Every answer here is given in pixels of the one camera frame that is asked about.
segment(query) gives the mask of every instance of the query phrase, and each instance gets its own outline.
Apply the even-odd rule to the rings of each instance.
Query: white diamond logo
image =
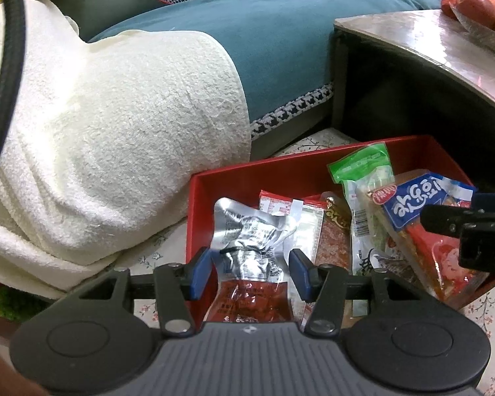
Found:
[[[255,333],[258,329],[252,325],[249,325],[249,326],[246,326],[242,329],[244,332],[246,332],[247,334],[253,334]]]

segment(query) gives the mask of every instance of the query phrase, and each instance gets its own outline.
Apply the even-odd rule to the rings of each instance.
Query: red box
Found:
[[[471,184],[462,169],[431,136],[410,136],[384,141],[394,174],[423,168]],[[258,207],[261,190],[291,198],[320,195],[328,190],[341,191],[341,187],[332,181],[326,165],[376,142],[292,154],[194,175],[190,180],[189,192],[187,261],[200,247],[211,243],[214,204],[218,199],[227,197]],[[477,297],[494,285],[495,278],[487,281],[477,291]],[[216,290],[216,276],[213,275],[202,299],[191,305],[191,312],[197,323],[203,319]]]

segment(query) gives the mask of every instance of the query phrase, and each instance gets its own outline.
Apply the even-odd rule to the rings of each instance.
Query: blue label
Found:
[[[428,173],[407,181],[399,185],[394,196],[383,204],[396,230],[420,216],[424,205],[443,203],[447,192],[440,186],[439,177]]]

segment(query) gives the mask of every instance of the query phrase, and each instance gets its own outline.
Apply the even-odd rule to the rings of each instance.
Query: teal fabric cover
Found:
[[[92,41],[128,29],[203,31],[235,63],[254,121],[331,81],[335,18],[439,8],[440,0],[191,0],[135,16]]]

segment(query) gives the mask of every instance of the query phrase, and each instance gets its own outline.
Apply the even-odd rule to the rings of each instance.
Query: green and white package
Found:
[[[394,182],[391,160],[385,143],[369,145],[328,165],[334,183],[341,183],[352,211],[352,274],[363,273],[362,264],[373,248],[383,250],[387,234],[374,214],[358,199],[367,192]],[[366,301],[354,301],[353,315],[367,314]]]

